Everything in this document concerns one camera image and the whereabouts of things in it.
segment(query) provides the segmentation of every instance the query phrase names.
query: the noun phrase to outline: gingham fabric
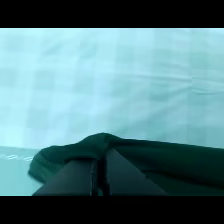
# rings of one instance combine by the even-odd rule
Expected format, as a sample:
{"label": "gingham fabric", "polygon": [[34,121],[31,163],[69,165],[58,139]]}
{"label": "gingham fabric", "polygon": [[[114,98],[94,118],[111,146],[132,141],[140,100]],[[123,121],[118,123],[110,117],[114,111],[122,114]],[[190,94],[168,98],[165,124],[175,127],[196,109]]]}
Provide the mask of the gingham fabric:
{"label": "gingham fabric", "polygon": [[108,132],[224,147],[224,29],[0,29],[0,145]]}

